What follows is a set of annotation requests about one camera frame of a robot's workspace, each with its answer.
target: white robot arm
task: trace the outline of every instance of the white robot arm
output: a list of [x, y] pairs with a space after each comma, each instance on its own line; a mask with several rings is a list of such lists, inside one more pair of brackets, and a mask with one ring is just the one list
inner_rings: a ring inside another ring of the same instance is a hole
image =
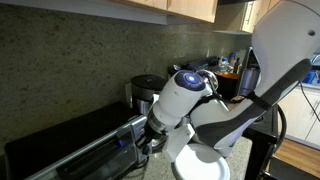
[[261, 81], [237, 108], [226, 111], [217, 100], [194, 108], [209, 91], [196, 73], [179, 71], [150, 110], [145, 136], [137, 145], [142, 147], [172, 131], [193, 110], [190, 118], [199, 140], [227, 156], [226, 149], [245, 128], [287, 95], [311, 69], [308, 58], [320, 48], [320, 1], [280, 1], [255, 27], [252, 46]]

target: toaster oven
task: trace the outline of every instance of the toaster oven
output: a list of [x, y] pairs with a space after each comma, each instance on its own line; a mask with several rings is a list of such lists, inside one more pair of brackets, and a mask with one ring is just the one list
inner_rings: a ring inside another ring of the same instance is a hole
[[146, 120], [116, 103], [10, 142], [8, 179], [121, 177], [147, 157], [135, 145]]

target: wooden floor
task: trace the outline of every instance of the wooden floor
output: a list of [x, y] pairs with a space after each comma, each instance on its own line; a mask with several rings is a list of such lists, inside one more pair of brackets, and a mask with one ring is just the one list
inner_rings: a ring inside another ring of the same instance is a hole
[[320, 178], [319, 150], [285, 139], [274, 156]]

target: wall outlet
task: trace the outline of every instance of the wall outlet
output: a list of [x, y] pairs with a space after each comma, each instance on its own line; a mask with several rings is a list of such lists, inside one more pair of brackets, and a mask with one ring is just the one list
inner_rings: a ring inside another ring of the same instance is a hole
[[126, 103], [129, 105], [130, 108], [132, 108], [132, 89], [131, 89], [131, 83], [125, 85], [126, 90]]

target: granite backsplash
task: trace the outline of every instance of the granite backsplash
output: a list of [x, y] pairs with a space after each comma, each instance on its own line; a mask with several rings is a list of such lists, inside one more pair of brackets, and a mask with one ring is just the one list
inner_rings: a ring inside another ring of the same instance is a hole
[[9, 141], [125, 102], [133, 76], [165, 78], [168, 65], [246, 48], [238, 39], [250, 36], [0, 4], [0, 155]]

